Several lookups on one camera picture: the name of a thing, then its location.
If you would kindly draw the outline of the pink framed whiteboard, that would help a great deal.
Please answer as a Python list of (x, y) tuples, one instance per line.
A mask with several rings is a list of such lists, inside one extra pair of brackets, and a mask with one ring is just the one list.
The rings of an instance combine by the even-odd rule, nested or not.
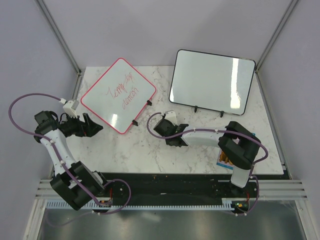
[(116, 132), (125, 134), (156, 91), (156, 86), (127, 60), (118, 58), (80, 102)]

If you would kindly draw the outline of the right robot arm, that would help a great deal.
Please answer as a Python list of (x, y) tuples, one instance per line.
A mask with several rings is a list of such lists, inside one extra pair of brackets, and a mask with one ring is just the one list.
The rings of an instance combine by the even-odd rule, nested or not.
[(220, 148), (233, 164), (229, 191), (235, 197), (247, 191), (247, 182), (253, 162), (259, 152), (261, 141), (240, 123), (230, 121), (226, 127), (195, 128), (189, 124), (175, 125), (161, 119), (153, 130), (165, 138), (169, 146), (207, 146)]

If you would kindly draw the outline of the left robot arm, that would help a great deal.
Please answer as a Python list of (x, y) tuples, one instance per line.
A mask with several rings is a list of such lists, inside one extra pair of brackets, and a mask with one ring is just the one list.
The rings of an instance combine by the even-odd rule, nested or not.
[(53, 111), (41, 111), (34, 116), (38, 123), (34, 138), (45, 146), (53, 162), (54, 176), (50, 185), (76, 211), (94, 197), (104, 197), (110, 191), (110, 185), (102, 174), (75, 160), (68, 148), (68, 137), (91, 138), (104, 129), (87, 113), (82, 115), (84, 121), (67, 116), (62, 122)]

